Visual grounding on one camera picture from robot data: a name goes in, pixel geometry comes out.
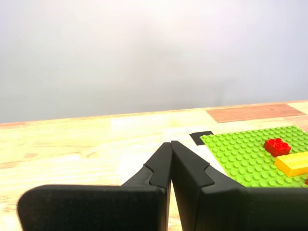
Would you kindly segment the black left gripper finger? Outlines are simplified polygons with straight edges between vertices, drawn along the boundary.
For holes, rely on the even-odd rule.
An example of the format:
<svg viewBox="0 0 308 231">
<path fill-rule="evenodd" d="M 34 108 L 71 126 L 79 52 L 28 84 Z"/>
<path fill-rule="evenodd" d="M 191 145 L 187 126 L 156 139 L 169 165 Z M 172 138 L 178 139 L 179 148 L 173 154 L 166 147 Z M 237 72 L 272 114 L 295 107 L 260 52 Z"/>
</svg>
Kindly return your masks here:
<svg viewBox="0 0 308 231">
<path fill-rule="evenodd" d="M 305 188 L 248 188 L 178 141 L 171 142 L 172 183 L 185 231 L 305 231 Z"/>
<path fill-rule="evenodd" d="M 123 185 L 42 185 L 24 193 L 25 231 L 165 231 L 172 147 L 163 143 Z"/>
</svg>

